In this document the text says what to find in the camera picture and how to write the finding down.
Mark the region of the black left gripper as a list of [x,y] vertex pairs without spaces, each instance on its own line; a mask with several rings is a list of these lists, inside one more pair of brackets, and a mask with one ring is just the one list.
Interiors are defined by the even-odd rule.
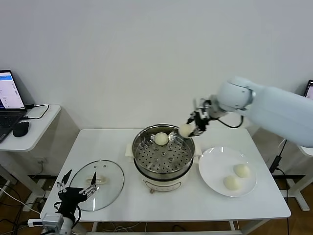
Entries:
[[62,177],[61,181],[57,181],[58,196],[61,200],[58,213],[62,215],[74,215],[78,204],[85,201],[85,196],[92,196],[98,189],[96,185],[97,172],[94,173],[90,184],[84,189],[67,187],[71,173],[72,169]]

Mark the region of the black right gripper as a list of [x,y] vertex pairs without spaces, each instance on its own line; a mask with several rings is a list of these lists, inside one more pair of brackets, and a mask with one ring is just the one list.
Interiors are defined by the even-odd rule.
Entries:
[[201,115],[199,112],[192,112],[187,120],[187,124],[195,123],[195,128],[189,134],[189,137],[200,136],[206,131],[206,127],[209,125],[210,117],[208,115]]

